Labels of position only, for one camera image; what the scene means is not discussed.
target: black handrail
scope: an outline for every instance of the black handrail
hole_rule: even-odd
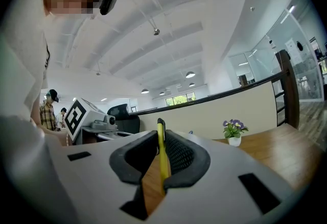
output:
[[[191,105],[195,105],[195,104],[206,103],[206,102],[209,102],[209,101],[213,101],[215,99],[224,98],[224,97],[227,97],[227,96],[230,96],[230,95],[242,92],[242,91],[252,89],[254,87],[260,86],[260,85],[265,84],[267,82],[271,82],[271,83],[277,82],[280,79],[282,79],[283,77],[285,77],[287,74],[288,74],[288,70],[281,71],[281,72],[276,73],[276,74],[274,74],[274,75],[272,75],[270,77],[267,77],[267,78],[265,78],[263,80],[260,80],[260,81],[257,81],[257,82],[242,86],[242,87],[237,88],[237,89],[233,89],[233,90],[230,90],[230,91],[224,91],[224,92],[221,92],[221,93],[217,93],[217,94],[205,97],[205,98],[197,99],[195,101],[190,101],[190,102],[183,103],[183,104],[176,104],[176,105],[173,105],[173,106],[162,107],[162,108],[158,108],[158,109],[154,109],[154,110],[133,112],[131,114],[133,114],[133,115],[144,115],[144,114],[150,114],[150,113],[156,113],[156,112],[169,111],[169,110],[178,109],[178,108],[191,106]]]

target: black rectangular slot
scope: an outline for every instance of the black rectangular slot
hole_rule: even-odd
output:
[[[281,203],[253,173],[241,175],[239,179],[263,214]]]
[[[83,159],[88,156],[91,156],[91,153],[81,152],[81,153],[67,155],[67,157],[69,158],[70,161],[76,161],[76,160]]]

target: small camera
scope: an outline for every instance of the small camera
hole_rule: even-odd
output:
[[[160,34],[160,30],[157,28],[157,29],[154,30],[154,34],[153,35],[158,35],[158,34]]]

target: window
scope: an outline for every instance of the window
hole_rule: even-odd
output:
[[[167,106],[172,106],[172,105],[183,104],[183,103],[187,103],[187,102],[195,101],[195,100],[196,100],[195,93],[190,92],[190,93],[175,96],[175,97],[172,97],[172,98],[167,98],[166,99],[166,105]]]

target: desk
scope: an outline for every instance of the desk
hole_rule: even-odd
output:
[[[228,143],[226,139],[215,140]],[[242,137],[240,149],[270,167],[292,188],[308,184],[323,151],[303,133],[284,124],[269,131]],[[164,196],[160,193],[159,156],[156,156],[142,179],[145,205],[150,215]]]

